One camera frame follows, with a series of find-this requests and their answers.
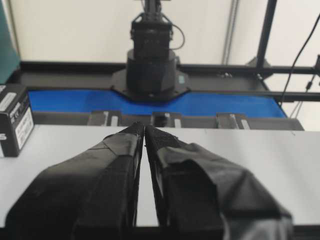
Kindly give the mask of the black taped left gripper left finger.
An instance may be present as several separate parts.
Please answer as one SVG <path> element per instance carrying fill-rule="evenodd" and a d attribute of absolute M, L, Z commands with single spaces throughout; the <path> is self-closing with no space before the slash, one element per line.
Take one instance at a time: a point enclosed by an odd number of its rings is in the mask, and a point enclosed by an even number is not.
<path fill-rule="evenodd" d="M 40 172 L 5 218 L 8 240 L 121 240 L 137 224 L 145 127 L 135 122 Z"/>

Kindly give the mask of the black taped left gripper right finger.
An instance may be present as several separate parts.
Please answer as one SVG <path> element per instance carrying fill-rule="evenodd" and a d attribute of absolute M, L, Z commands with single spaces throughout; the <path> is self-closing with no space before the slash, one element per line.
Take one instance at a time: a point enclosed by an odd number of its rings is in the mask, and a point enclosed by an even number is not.
<path fill-rule="evenodd" d="M 293 220 L 247 168 L 154 126 L 146 150 L 159 224 L 181 240 L 291 240 Z"/>

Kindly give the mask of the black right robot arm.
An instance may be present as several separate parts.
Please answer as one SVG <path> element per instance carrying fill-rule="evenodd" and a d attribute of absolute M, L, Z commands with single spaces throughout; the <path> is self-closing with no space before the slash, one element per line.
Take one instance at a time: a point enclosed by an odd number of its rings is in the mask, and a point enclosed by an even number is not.
<path fill-rule="evenodd" d="M 190 91 L 188 74 L 178 70 L 170 47 L 175 25 L 162 13 L 159 0 L 146 0 L 131 22 L 133 48 L 125 69 L 112 74 L 111 89 L 136 102 L 166 102 Z"/>

